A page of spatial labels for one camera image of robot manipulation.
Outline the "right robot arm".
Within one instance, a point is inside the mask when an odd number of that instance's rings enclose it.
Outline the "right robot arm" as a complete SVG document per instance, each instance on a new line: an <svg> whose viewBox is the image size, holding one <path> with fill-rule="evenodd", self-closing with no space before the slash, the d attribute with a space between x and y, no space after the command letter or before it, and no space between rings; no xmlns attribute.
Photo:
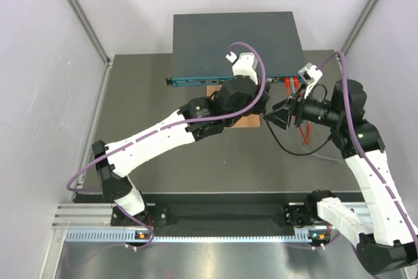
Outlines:
<svg viewBox="0 0 418 279"><path fill-rule="evenodd" d="M364 118L367 95L361 83L339 80L329 100L292 94L264 116L283 130L312 122L330 129L329 140L353 173L370 215L364 221L329 190L305 198L305 217L331 224L371 275L417 264L417 227L408 217L391 176L383 139Z"/></svg>

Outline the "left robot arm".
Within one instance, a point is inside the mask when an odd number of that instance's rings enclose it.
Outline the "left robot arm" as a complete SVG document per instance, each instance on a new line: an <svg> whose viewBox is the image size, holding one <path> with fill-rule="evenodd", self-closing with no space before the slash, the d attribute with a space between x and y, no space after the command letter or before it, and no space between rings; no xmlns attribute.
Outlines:
<svg viewBox="0 0 418 279"><path fill-rule="evenodd" d="M179 146L218 135L239 119L262 114L269 99L271 81L255 83L238 75L206 97L190 100L142 132L118 142L96 141L92 152L103 199L116 203L133 224L142 224L148 209L141 192L129 178L130 173L149 160Z"/></svg>

